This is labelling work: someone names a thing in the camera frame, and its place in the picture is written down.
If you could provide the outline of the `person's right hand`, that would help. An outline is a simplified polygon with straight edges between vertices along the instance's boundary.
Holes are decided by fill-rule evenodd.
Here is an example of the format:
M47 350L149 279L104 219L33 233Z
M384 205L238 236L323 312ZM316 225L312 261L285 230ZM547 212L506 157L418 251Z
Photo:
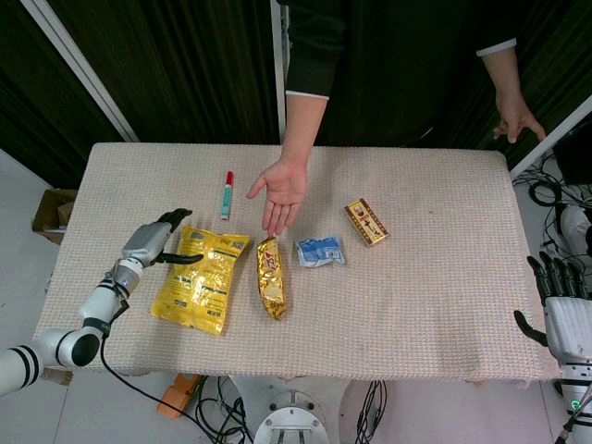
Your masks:
M254 181L246 198L254 199L265 192L262 230L275 237L290 227L304 202L308 188L307 165L304 162L280 158L265 169Z

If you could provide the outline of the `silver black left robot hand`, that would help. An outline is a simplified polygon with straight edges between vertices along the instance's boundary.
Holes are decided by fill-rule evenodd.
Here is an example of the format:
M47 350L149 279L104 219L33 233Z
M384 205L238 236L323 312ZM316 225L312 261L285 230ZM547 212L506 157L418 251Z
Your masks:
M181 221L192 214L191 210L178 208L162 214L155 222L140 226L124 245L123 258L138 260L143 267L158 264L191 265L204 259L202 253L185 255L166 253L169 238Z

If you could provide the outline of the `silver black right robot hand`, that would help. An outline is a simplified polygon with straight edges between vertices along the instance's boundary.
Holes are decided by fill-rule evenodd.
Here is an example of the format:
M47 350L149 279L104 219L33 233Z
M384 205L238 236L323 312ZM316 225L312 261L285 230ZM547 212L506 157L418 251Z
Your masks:
M547 348L560 365L591 365L591 292L580 268L541 252L527 257L536 279L545 330L534 329L518 310L518 328Z

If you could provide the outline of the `person's left hand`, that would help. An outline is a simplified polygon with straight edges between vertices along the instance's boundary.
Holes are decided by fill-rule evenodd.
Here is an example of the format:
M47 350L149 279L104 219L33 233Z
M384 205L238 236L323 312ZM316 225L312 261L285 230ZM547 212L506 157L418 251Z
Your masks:
M509 143L517 143L523 130L530 130L542 142L547 134L528 108L520 92L496 91L499 124L493 129L493 139L505 136Z

